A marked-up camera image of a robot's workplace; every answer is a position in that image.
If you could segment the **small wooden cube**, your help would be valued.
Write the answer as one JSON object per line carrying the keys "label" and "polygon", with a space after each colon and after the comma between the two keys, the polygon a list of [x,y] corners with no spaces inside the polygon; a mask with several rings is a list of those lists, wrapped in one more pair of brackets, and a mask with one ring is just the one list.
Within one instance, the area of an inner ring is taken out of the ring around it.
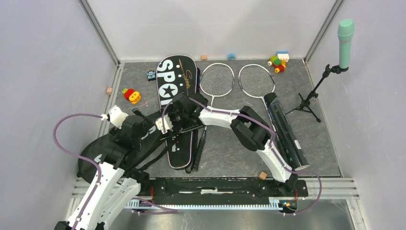
{"label": "small wooden cube", "polygon": [[265,180],[266,178],[267,178],[267,173],[265,173],[265,172],[261,172],[260,174],[259,174],[259,178],[261,179],[261,180]]}

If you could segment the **black crossway racket bag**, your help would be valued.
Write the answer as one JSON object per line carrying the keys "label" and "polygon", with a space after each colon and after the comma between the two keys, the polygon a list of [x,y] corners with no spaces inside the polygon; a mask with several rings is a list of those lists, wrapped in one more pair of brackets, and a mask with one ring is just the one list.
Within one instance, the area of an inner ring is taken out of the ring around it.
{"label": "black crossway racket bag", "polygon": [[[191,131],[203,127],[202,122],[195,119],[197,127]],[[142,137],[143,118],[130,115],[128,116],[121,129],[112,127],[108,134],[101,136],[90,143],[81,153],[83,157],[94,160],[96,163],[102,159],[107,160],[110,164],[120,164],[126,172],[145,171],[152,164],[160,160],[167,151],[177,142],[179,134],[162,134],[157,130],[147,137]],[[144,164],[142,167],[137,166],[150,156],[163,143],[166,144],[161,153]]]}

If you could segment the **green microphone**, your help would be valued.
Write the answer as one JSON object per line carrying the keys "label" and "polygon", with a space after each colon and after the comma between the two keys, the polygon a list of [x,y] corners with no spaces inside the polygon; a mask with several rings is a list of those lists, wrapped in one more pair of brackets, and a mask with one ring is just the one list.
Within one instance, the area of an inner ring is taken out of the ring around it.
{"label": "green microphone", "polygon": [[341,69],[348,69],[350,66],[351,41],[354,31],[354,21],[350,18],[342,20],[338,25],[339,67]]}

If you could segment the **blue cylinder block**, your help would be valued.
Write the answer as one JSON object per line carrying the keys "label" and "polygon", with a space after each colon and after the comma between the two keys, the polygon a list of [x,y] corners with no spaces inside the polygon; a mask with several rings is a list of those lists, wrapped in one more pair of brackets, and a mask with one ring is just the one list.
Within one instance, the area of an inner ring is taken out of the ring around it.
{"label": "blue cylinder block", "polygon": [[236,59],[236,56],[234,54],[230,53],[227,55],[227,60],[231,61],[231,60],[235,60],[235,59]]}

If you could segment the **red yellow toy blocks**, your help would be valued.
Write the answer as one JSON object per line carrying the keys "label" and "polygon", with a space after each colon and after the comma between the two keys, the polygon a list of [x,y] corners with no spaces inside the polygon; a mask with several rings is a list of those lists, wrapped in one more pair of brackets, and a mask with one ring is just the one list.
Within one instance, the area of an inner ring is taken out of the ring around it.
{"label": "red yellow toy blocks", "polygon": [[125,88],[123,89],[122,93],[124,95],[124,98],[132,104],[136,104],[141,99],[140,93],[132,88]]}

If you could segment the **white frame racket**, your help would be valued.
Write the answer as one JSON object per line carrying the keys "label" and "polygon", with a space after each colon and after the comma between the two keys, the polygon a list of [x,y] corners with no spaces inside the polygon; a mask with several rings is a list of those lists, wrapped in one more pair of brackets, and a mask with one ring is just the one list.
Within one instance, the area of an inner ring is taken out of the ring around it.
{"label": "white frame racket", "polygon": [[[215,97],[222,97],[229,94],[235,83],[233,70],[223,63],[214,63],[205,68],[199,80],[199,93],[211,96],[210,106],[213,106]],[[198,142],[192,171],[197,172],[201,155],[205,145],[207,126],[204,127]]]}

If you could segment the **black shuttlecock tube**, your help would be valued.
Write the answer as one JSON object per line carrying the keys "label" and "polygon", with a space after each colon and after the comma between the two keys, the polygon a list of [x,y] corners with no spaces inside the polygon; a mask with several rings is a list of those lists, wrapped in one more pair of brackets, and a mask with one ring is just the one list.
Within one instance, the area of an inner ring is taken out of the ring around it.
{"label": "black shuttlecock tube", "polygon": [[266,94],[264,102],[287,162],[295,171],[308,168],[309,162],[282,109],[277,94],[274,92]]}

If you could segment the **black microphone tripod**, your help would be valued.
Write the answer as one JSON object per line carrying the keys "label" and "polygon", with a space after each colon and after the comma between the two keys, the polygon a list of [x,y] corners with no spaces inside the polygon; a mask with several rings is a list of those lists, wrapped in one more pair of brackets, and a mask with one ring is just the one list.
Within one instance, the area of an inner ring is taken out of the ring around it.
{"label": "black microphone tripod", "polygon": [[318,87],[321,85],[321,83],[323,82],[324,79],[326,79],[330,73],[335,73],[335,74],[341,74],[342,72],[346,72],[349,70],[349,67],[347,68],[341,68],[339,65],[330,67],[329,64],[327,64],[325,66],[325,70],[322,74],[322,78],[319,80],[319,82],[317,83],[317,85],[313,88],[313,90],[307,95],[306,99],[303,98],[303,96],[298,93],[300,99],[301,99],[301,103],[293,108],[292,110],[290,110],[289,112],[285,113],[285,115],[287,115],[288,113],[291,113],[293,111],[302,111],[302,112],[306,112],[306,113],[310,113],[314,116],[314,118],[316,119],[316,121],[318,123],[321,123],[321,119],[317,117],[317,115],[314,113],[314,111],[310,108],[310,100],[312,98],[317,98],[318,97],[318,93],[316,92]]}

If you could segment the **green blue blocks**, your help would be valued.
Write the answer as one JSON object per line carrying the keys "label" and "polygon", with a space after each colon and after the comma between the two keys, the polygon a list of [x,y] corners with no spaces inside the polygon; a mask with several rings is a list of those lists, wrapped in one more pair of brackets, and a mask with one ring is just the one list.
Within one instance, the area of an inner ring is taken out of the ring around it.
{"label": "green blue blocks", "polygon": [[277,51],[274,56],[269,58],[267,65],[274,67],[275,73],[284,72],[289,59],[290,57],[287,51]]}

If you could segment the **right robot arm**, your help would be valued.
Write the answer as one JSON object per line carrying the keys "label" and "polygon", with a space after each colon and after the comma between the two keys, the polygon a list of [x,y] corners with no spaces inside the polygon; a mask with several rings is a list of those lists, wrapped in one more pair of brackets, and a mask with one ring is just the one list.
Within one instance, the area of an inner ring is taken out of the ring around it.
{"label": "right robot arm", "polygon": [[178,94],[164,107],[157,126],[163,134],[173,136],[193,130],[191,125],[231,129],[241,145],[257,153],[269,168],[277,191],[283,196],[290,195],[296,189],[298,176],[279,153],[273,129],[249,106],[225,110],[207,103],[200,94]]}

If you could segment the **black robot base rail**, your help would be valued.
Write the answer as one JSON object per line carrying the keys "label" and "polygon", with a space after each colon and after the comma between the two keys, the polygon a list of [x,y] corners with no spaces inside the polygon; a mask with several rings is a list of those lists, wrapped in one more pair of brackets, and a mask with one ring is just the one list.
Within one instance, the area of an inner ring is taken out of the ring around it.
{"label": "black robot base rail", "polygon": [[285,185],[257,177],[157,177],[138,195],[158,205],[265,205],[269,198],[307,197],[309,192],[304,180]]}

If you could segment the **black white shaft racket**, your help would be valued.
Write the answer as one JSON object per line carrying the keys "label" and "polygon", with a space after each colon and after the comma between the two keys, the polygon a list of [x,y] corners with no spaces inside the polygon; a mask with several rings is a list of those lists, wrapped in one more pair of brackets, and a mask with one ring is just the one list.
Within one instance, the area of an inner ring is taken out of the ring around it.
{"label": "black white shaft racket", "polygon": [[274,92],[275,82],[270,72],[261,65],[248,64],[241,68],[238,74],[241,90],[252,98],[262,99],[265,104],[265,95]]}

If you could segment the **black sport racket bag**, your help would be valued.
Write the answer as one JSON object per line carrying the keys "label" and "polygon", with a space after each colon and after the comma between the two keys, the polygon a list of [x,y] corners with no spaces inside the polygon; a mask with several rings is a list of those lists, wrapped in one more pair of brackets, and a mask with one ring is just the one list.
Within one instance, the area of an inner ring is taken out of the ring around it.
{"label": "black sport racket bag", "polygon": [[[171,55],[163,59],[156,69],[159,106],[161,109],[178,94],[198,92],[199,71],[195,61],[187,55]],[[193,152],[199,142],[199,131],[179,135],[176,143],[167,151],[171,168],[184,170],[193,162]]]}

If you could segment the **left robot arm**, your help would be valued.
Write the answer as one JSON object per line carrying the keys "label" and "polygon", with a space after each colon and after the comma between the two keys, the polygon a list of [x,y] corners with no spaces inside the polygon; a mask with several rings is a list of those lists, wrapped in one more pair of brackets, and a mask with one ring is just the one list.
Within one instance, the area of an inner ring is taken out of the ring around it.
{"label": "left robot arm", "polygon": [[126,178],[122,186],[123,191],[116,191],[112,196],[110,193],[117,181],[124,175],[124,169],[116,167],[107,162],[96,163],[94,160],[76,155],[63,148],[57,138],[56,131],[59,125],[68,118],[75,116],[90,116],[101,120],[107,119],[106,114],[72,114],[62,118],[54,127],[53,139],[55,144],[64,152],[87,161],[96,168],[95,176],[74,213],[65,221],[59,221],[56,230],[108,230],[122,211],[125,205],[135,195],[145,195],[150,190],[150,181],[138,177],[136,179]]}

